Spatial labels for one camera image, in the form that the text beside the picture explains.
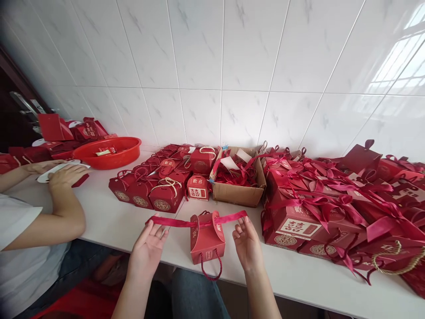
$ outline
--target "white tiled wall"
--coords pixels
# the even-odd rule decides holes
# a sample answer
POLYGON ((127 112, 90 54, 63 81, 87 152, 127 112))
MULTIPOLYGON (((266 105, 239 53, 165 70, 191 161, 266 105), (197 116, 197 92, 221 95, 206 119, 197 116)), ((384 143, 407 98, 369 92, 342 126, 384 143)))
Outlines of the white tiled wall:
POLYGON ((49 106, 143 145, 425 160, 425 0, 8 0, 1 44, 49 106))

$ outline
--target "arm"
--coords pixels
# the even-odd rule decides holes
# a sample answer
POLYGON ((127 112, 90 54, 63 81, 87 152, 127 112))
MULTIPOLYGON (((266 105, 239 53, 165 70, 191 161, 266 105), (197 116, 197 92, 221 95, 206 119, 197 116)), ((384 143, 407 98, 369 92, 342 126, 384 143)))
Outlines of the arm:
POLYGON ((37 216, 4 250, 56 245, 80 237, 85 231, 85 216, 71 186, 88 172, 84 166, 67 165, 49 175, 52 215, 37 216))
POLYGON ((0 175, 0 193, 4 193, 32 174, 42 174, 61 163, 66 163, 66 161, 59 159, 54 161, 27 164, 8 171, 6 174, 0 175))
POLYGON ((128 263, 127 278, 112 319, 142 319, 145 316, 152 278, 168 237, 168 230, 162 234, 163 230, 164 226, 154 225, 150 220, 134 244, 128 263))
POLYGON ((240 218, 233 231, 236 252, 245 272, 254 319, 282 319, 264 267, 260 239, 249 217, 240 218))

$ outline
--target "jeans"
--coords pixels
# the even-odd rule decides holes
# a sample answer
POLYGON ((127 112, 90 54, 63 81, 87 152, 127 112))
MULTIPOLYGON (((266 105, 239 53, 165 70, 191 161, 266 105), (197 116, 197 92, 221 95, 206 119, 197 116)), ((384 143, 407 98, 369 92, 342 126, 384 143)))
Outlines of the jeans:
POLYGON ((63 258, 58 279, 40 298, 14 319, 31 318, 47 309, 88 277, 111 252, 112 249, 108 247, 81 239, 73 240, 63 258))
POLYGON ((145 318, 230 319, 214 281, 188 270, 173 273, 172 293, 159 281, 153 281, 145 318))

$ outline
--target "human hand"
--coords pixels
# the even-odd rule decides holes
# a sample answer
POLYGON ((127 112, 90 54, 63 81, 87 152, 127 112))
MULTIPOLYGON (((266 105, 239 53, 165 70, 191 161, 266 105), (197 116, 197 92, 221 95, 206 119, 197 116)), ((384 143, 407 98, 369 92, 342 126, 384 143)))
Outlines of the human hand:
POLYGON ((260 239, 248 216, 239 218, 232 233, 236 252, 245 273, 264 269, 260 239))
POLYGON ((140 281, 144 277, 153 278, 161 260, 162 249, 168 237, 168 230, 162 233, 165 226, 148 222, 133 246, 128 263, 127 279, 140 281))
POLYGON ((52 161, 46 161, 46 162, 40 162, 40 163, 32 163, 21 166, 21 168, 31 174, 43 174, 46 173, 48 170, 54 168, 55 166, 58 166, 59 164, 66 163, 63 159, 57 159, 52 161))
POLYGON ((82 165, 66 165, 55 173, 49 174, 49 187, 71 187, 90 170, 82 165))

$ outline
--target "brown cardboard box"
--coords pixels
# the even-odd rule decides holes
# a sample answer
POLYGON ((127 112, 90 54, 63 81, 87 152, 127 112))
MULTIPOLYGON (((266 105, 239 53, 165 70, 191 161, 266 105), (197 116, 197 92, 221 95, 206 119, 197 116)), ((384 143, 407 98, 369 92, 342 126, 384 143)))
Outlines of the brown cardboard box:
MULTIPOLYGON (((229 146, 230 156, 233 157, 239 150, 239 147, 229 146)), ((255 148, 241 148, 251 157, 258 155, 255 148)), ((221 159, 223 149, 220 150, 217 156, 217 160, 221 159)), ((231 204, 242 205, 247 207, 257 207, 264 189, 266 188, 266 178, 264 177, 263 168, 261 166, 260 159, 256 159, 253 164, 257 170, 257 177, 255 178, 258 183, 258 187, 246 187, 237 186, 230 184, 214 183, 212 185, 212 196, 214 200, 220 202, 228 202, 231 204)), ((216 173, 211 171, 210 179, 215 180, 216 173)))

